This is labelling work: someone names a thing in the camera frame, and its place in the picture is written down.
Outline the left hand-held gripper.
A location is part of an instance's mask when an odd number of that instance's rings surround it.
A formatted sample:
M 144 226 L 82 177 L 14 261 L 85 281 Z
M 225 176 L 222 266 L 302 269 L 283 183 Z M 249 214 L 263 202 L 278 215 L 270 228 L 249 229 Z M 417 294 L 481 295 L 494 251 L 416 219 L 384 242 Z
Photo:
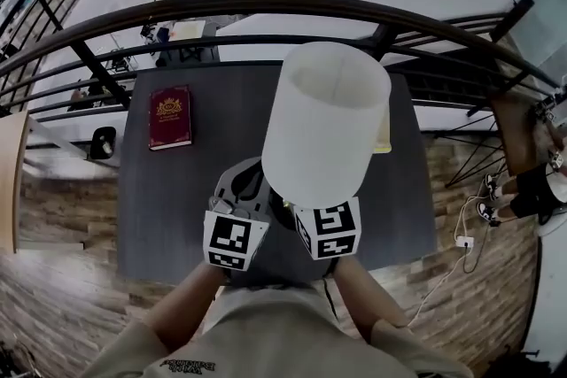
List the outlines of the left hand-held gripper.
M 204 218 L 203 252 L 208 264 L 238 272 L 249 268 L 270 227 L 269 196 L 259 157 L 221 175 Z

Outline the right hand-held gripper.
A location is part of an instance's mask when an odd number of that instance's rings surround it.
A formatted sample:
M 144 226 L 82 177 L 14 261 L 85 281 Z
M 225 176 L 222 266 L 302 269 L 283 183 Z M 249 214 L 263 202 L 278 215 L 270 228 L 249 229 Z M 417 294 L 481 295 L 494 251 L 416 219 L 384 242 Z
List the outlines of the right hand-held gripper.
M 357 197 L 331 208 L 307 209 L 284 201 L 271 191 L 269 207 L 278 222 L 299 236 L 312 259 L 356 253 L 361 239 L 361 210 Z

